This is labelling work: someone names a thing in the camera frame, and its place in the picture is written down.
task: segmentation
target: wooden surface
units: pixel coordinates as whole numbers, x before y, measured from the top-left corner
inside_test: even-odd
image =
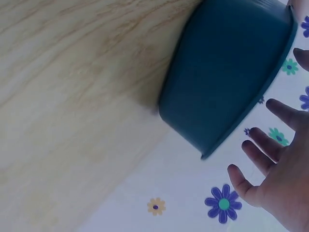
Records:
[[[0,1],[1,232],[75,230],[158,144],[197,2]]]

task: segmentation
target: flower center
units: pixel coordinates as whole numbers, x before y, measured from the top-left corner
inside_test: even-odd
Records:
[[[219,201],[219,208],[222,210],[227,210],[230,207],[230,202],[228,201],[228,199],[222,198]]]
[[[279,142],[282,142],[282,138],[281,138],[281,137],[276,136],[276,139],[277,139]]]

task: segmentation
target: bowl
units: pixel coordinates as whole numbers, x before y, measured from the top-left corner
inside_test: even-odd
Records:
[[[293,8],[277,0],[203,1],[170,63],[162,119],[206,159],[270,86],[297,26]]]

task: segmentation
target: blue flower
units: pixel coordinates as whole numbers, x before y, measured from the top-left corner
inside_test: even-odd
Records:
[[[245,128],[245,129],[244,129],[244,132],[246,133],[246,135],[247,135],[247,136],[249,136],[249,137],[250,137],[250,135],[249,135],[249,133],[250,133],[250,129],[249,129],[249,128]]]
[[[215,218],[219,215],[219,222],[221,224],[227,223],[227,216],[232,219],[237,219],[237,213],[235,209],[240,210],[242,204],[236,202],[238,194],[233,191],[230,193],[230,186],[223,185],[222,192],[214,187],[211,189],[211,193],[214,198],[206,198],[205,205],[212,206],[212,209],[208,212],[210,218]]]
[[[301,24],[301,27],[305,29],[304,36],[308,38],[309,37],[309,17],[308,16],[305,17],[305,22]]]
[[[259,104],[263,104],[265,102],[264,96],[258,101]]]
[[[307,95],[301,95],[299,99],[304,102],[304,104],[301,105],[301,108],[309,111],[309,86],[306,87],[306,94]]]

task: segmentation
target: flower petal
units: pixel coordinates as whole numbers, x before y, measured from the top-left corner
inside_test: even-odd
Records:
[[[240,202],[230,202],[230,208],[240,210],[242,208],[242,203],[240,203]]]
[[[307,30],[304,31],[304,36],[305,36],[306,38],[309,37],[309,29],[307,29]]]
[[[219,222],[221,224],[226,224],[227,222],[227,214],[226,214],[226,211],[225,210],[220,210],[220,213],[219,213]]]
[[[211,189],[211,193],[212,193],[212,195],[213,195],[216,199],[218,199],[218,200],[221,200],[221,199],[222,199],[222,193],[221,193],[220,189],[218,189],[217,187],[213,187],[213,188]]]
[[[205,205],[208,205],[208,206],[217,206],[219,205],[219,201],[215,198],[211,198],[211,197],[208,197],[206,198],[205,200]]]
[[[231,202],[233,202],[234,200],[236,200],[239,197],[239,195],[236,193],[236,191],[231,192],[230,196],[228,197],[228,200]]]
[[[227,215],[229,216],[229,218],[232,219],[233,221],[235,221],[237,219],[237,213],[235,212],[234,209],[229,208],[226,212],[227,212]]]
[[[306,95],[301,95],[301,96],[299,97],[299,99],[300,99],[302,102],[307,102],[307,103],[309,103],[309,97],[306,96]]]
[[[301,105],[301,108],[302,108],[303,110],[309,109],[309,103],[308,103],[308,104],[302,104],[302,105]]]
[[[222,195],[226,199],[229,197],[229,195],[230,195],[230,186],[229,185],[227,185],[227,184],[223,185]]]
[[[287,146],[289,144],[289,141],[284,139],[281,143],[283,146]]]
[[[309,86],[307,86],[305,90],[306,90],[307,95],[309,96]]]
[[[208,216],[210,218],[215,218],[220,213],[220,208],[213,208],[210,211],[208,211]]]
[[[302,23],[302,24],[301,24],[301,27],[302,27],[303,29],[309,29],[309,23]]]

